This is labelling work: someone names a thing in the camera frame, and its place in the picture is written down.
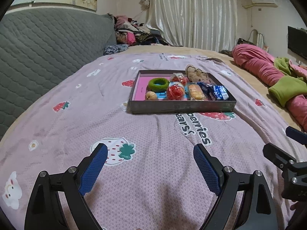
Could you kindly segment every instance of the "green ring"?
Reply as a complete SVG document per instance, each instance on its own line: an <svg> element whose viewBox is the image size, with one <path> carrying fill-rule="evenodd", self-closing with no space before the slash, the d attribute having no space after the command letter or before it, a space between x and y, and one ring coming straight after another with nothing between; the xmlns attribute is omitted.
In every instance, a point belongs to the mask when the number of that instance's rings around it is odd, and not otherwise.
<svg viewBox="0 0 307 230"><path fill-rule="evenodd" d="M155 93L165 92L168 85L169 81L166 78L155 78L148 82L148 88Z"/></svg>

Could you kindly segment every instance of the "headboard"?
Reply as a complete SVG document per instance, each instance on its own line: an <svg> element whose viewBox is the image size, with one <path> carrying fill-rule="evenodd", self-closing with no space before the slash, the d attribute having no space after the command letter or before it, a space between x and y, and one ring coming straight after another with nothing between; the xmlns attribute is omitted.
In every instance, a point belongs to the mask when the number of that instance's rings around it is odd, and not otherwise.
<svg viewBox="0 0 307 230"><path fill-rule="evenodd" d="M108 15L65 8L6 14L0 22L0 139L32 103L113 44Z"/></svg>

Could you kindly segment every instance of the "screw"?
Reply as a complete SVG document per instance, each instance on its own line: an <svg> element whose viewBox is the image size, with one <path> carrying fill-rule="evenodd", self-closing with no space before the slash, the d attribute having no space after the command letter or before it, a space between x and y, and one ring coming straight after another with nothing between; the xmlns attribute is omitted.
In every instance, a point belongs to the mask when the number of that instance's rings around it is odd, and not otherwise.
<svg viewBox="0 0 307 230"><path fill-rule="evenodd" d="M39 173L39 176L40 177L45 177L47 175L47 172L46 171L42 171L41 173Z"/></svg>
<svg viewBox="0 0 307 230"><path fill-rule="evenodd" d="M233 171L233 169L232 169L230 166L226 166L226 167L224 168L224 170L225 170L226 172L228 172L228 173L230 173L230 172Z"/></svg>
<svg viewBox="0 0 307 230"><path fill-rule="evenodd" d="M262 176L262 172L260 170L256 170L255 173L257 176Z"/></svg>
<svg viewBox="0 0 307 230"><path fill-rule="evenodd" d="M69 172L69 173L75 173L76 170L77 170L77 168L76 168L75 166L72 166L72 167L70 167L70 168L68 169L68 172Z"/></svg>

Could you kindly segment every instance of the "black television screen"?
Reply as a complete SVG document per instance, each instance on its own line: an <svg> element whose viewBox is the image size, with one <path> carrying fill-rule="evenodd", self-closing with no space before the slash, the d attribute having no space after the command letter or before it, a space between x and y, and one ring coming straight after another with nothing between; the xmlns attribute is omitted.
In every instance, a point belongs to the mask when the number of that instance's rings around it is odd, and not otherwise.
<svg viewBox="0 0 307 230"><path fill-rule="evenodd" d="M307 33L288 26L288 48L307 60Z"/></svg>

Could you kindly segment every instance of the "box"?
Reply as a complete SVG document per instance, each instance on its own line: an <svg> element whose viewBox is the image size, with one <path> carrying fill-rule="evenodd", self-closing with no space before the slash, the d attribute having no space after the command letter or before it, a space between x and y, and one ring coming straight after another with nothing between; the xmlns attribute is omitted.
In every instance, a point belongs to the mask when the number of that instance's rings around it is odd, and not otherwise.
<svg viewBox="0 0 307 230"><path fill-rule="evenodd" d="M195 113L195 112L232 112L236 104L233 95L227 90L228 101L191 101L191 100L145 100L145 82L164 77L169 80L173 73L183 73L180 70L140 70L132 87L128 108L133 114L162 114L162 113ZM217 85L222 85L212 74L209 78Z"/></svg>

